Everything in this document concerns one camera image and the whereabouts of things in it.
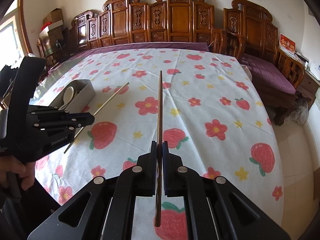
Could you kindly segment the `person's left hand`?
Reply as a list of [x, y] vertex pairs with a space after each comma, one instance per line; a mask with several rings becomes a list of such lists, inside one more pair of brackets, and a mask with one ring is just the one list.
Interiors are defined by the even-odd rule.
[[8, 187], [7, 173], [18, 174], [22, 179], [21, 188], [26, 191], [33, 186], [35, 181], [35, 162], [23, 164], [14, 156], [1, 157], [1, 186]]

